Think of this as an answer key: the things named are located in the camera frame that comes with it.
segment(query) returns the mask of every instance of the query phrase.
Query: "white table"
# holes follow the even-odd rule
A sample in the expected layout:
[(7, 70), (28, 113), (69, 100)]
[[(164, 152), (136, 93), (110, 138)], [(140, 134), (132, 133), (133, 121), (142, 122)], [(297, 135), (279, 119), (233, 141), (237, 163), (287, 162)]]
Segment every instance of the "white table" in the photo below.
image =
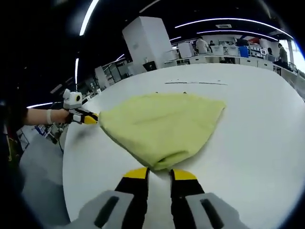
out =
[[(224, 83), (165, 84), (174, 81)], [(187, 92), (226, 102), (217, 128), (197, 155), (176, 168), (194, 173), (252, 229), (277, 228), (304, 188), (305, 104), (275, 72), (238, 64), (193, 64), (159, 69), (122, 80), (92, 98), (87, 108), (109, 110), (154, 92)], [(71, 220), (90, 199), (114, 189), (122, 175), (141, 167), (98, 125), (71, 124), (63, 158), (63, 187)], [(143, 228), (173, 228), (170, 179), (150, 174)]]

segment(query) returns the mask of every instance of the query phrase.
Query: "black ceiling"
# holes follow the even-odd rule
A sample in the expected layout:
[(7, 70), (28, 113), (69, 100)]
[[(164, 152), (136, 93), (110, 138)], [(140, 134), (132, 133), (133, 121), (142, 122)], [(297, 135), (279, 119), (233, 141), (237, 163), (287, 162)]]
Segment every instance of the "black ceiling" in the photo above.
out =
[[(232, 30), (261, 34), (273, 32), (266, 26), (244, 21), (200, 22), (208, 18), (246, 18), (282, 28), (270, 9), (256, 0), (199, 1), (160, 0), (143, 13), (153, 0), (99, 0), (86, 29), (81, 24), (91, 0), (22, 1), (8, 21), (7, 70), (26, 87), (27, 104), (51, 102), (50, 91), (68, 78), (74, 78), (75, 58), (79, 57), (79, 81), (95, 67), (114, 61), (121, 54), (129, 57), (122, 29), (138, 16), (163, 19), (170, 38), (197, 37), (199, 31), (217, 30), (216, 24), (231, 24)], [(285, 35), (274, 36), (286, 39)]]

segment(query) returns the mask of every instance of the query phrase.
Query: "yellow cloth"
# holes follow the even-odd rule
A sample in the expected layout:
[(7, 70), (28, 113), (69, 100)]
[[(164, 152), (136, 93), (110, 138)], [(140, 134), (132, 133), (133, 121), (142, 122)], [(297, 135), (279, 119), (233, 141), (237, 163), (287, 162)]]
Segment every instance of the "yellow cloth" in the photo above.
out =
[(145, 166), (159, 170), (195, 155), (224, 108), (222, 101), (194, 94), (154, 93), (100, 112), (99, 124)]

